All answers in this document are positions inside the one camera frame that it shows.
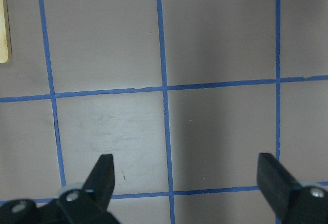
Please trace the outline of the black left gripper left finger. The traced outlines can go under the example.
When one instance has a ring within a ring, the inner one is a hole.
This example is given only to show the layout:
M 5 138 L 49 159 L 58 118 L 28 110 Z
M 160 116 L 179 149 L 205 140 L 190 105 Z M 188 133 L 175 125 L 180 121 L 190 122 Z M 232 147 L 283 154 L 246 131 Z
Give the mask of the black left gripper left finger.
M 82 190 L 102 209 L 107 210 L 114 191 L 114 159 L 102 154 L 83 184 Z

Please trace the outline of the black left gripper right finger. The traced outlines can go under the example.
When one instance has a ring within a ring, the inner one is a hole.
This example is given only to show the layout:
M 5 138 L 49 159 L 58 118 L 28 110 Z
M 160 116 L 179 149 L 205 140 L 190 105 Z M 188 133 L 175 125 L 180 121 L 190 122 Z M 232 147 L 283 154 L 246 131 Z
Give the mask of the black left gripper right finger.
M 257 185 L 269 206 L 285 220 L 300 193 L 300 183 L 271 153 L 259 153 Z

